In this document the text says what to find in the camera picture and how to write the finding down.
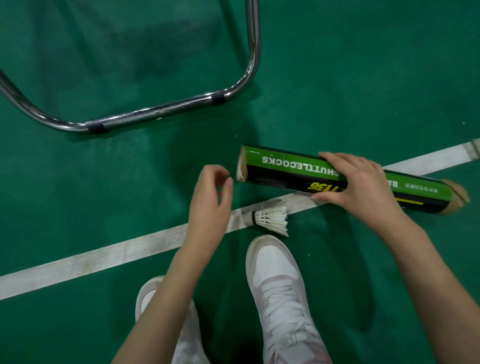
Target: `person's left hand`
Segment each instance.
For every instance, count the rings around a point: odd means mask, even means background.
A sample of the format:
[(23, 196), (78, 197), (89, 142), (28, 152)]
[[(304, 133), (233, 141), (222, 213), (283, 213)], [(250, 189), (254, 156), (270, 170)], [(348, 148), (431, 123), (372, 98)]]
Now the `person's left hand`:
[(187, 236), (184, 246), (211, 256), (220, 244), (232, 209), (233, 179), (219, 165), (204, 166), (190, 202)]

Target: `white line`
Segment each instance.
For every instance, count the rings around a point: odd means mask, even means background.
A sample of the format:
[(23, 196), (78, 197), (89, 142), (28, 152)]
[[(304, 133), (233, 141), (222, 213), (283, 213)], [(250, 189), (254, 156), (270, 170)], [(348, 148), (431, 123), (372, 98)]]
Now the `white line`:
[[(480, 139), (476, 139), (474, 143), (480, 145)], [(424, 175), (478, 158), (480, 156), (475, 153), (475, 148), (469, 142), (391, 164), (385, 166), (385, 169)], [(287, 203), (289, 215), (318, 206), (307, 194), (293, 193), (278, 198)], [(233, 210), (227, 233), (244, 229), (246, 226), (243, 222), (243, 213), (254, 211), (265, 203), (266, 201), (263, 201)], [(179, 248), (186, 231), (187, 224), (183, 224), (1, 276), (0, 300)]]

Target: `shoe tongue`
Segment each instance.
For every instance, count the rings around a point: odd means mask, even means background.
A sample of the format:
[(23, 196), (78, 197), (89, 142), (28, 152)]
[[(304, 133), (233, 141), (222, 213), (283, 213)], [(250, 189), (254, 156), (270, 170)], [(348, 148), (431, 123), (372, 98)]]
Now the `shoe tongue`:
[(315, 359), (315, 354), (305, 342), (300, 342), (280, 350), (277, 363), (303, 364)]

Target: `green and black tube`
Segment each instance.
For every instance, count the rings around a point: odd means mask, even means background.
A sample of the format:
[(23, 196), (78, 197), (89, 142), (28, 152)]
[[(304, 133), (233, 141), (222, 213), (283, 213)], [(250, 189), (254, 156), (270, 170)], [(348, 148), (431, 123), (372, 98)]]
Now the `green and black tube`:
[[(385, 175), (402, 207), (448, 215), (470, 202), (465, 189), (451, 181), (390, 170)], [(240, 150), (237, 181), (309, 193), (341, 192), (348, 185), (345, 176), (323, 158), (248, 145)]]

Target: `white sneaker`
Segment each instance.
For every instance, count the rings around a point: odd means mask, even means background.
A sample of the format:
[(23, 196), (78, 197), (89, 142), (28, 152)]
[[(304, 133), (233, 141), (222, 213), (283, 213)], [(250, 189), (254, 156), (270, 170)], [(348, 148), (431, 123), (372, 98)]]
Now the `white sneaker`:
[(247, 280), (264, 332), (264, 363), (330, 362), (308, 309), (300, 270), (288, 248), (272, 235), (247, 251)]
[[(152, 278), (140, 288), (135, 306), (135, 321), (138, 321), (138, 318), (147, 307), (163, 277)], [(172, 358), (172, 364), (187, 363), (210, 364), (202, 346), (200, 323), (198, 322), (198, 314), (193, 300), (190, 302), (190, 308)]]

